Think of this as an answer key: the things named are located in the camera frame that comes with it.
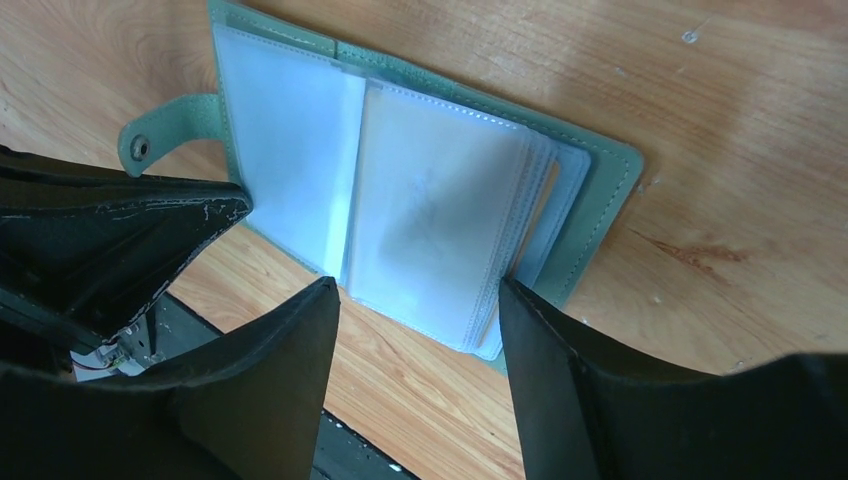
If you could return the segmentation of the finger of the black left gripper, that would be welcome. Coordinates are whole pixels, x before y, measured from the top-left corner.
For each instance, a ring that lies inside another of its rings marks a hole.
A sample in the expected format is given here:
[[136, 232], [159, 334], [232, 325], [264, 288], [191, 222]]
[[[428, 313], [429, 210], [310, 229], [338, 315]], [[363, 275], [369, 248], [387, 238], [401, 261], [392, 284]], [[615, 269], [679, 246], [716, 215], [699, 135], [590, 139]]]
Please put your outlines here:
[[252, 209], [228, 182], [1, 151], [1, 319], [88, 353]]

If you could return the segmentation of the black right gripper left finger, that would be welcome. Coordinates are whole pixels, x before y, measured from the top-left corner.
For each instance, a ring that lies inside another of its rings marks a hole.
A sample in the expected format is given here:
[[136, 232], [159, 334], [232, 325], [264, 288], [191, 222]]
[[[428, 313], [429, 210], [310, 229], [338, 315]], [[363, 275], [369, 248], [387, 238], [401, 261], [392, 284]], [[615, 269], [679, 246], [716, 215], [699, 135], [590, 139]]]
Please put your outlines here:
[[5, 479], [306, 479], [337, 337], [329, 277], [140, 375], [1, 366]]

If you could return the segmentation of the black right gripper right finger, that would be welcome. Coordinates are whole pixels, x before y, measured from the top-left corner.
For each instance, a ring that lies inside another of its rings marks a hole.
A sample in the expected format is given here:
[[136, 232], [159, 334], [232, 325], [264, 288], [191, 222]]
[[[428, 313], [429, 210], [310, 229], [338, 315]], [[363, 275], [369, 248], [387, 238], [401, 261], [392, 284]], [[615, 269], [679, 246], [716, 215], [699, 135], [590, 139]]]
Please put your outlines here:
[[731, 375], [669, 363], [499, 289], [530, 479], [843, 479], [847, 358], [796, 353]]

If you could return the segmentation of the teal card holder wallet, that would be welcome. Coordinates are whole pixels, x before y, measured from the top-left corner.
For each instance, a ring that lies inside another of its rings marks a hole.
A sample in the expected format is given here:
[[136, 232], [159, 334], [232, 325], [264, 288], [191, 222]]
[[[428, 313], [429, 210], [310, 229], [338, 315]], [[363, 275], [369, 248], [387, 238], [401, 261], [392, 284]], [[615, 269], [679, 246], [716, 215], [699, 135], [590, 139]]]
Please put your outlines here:
[[250, 229], [361, 305], [503, 369], [500, 280], [564, 305], [642, 154], [244, 5], [208, 9], [217, 91], [128, 123], [124, 169], [222, 142]]

